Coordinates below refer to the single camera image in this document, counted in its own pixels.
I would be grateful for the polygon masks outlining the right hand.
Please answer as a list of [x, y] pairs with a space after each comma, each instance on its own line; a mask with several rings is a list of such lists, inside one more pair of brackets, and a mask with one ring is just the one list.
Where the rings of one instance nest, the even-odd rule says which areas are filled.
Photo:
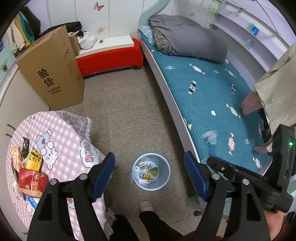
[[280, 240], [285, 235], [287, 229], [284, 224], [285, 213], [281, 211], [274, 213], [269, 210], [264, 210], [264, 215], [269, 229], [270, 240]]

